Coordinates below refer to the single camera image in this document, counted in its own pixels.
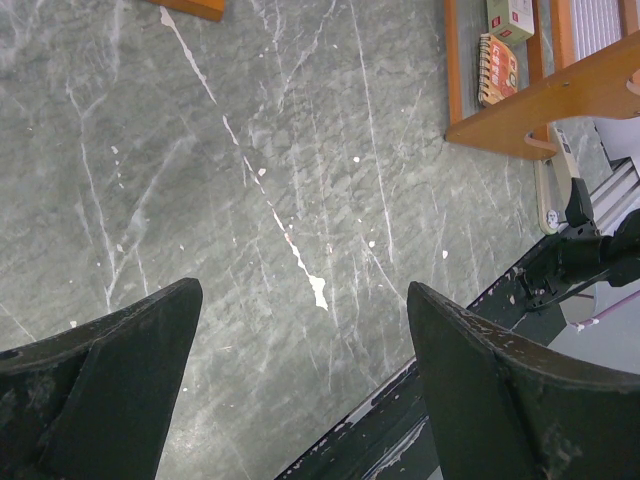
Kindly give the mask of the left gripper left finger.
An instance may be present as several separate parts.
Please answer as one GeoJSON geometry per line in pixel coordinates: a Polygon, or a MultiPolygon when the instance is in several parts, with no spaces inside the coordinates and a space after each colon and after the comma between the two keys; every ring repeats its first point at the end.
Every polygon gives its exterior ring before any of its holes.
{"type": "Polygon", "coordinates": [[[153,479],[203,291],[183,278],[1,354],[4,479],[153,479]]]}

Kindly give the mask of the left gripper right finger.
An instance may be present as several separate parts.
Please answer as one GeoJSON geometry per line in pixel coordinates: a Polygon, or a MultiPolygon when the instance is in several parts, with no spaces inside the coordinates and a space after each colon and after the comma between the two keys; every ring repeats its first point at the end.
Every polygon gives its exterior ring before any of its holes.
{"type": "Polygon", "coordinates": [[[639,378],[511,332],[425,284],[407,312],[447,479],[635,479],[639,378]]]}

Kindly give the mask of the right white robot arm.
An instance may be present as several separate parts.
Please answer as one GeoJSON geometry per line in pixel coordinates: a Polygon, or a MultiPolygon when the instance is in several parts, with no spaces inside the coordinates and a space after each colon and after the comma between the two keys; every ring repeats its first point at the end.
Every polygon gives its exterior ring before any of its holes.
{"type": "Polygon", "coordinates": [[[599,233],[586,183],[573,177],[565,214],[568,227],[520,275],[528,312],[547,309],[600,281],[623,287],[639,279],[638,210],[612,235],[599,233]]]}

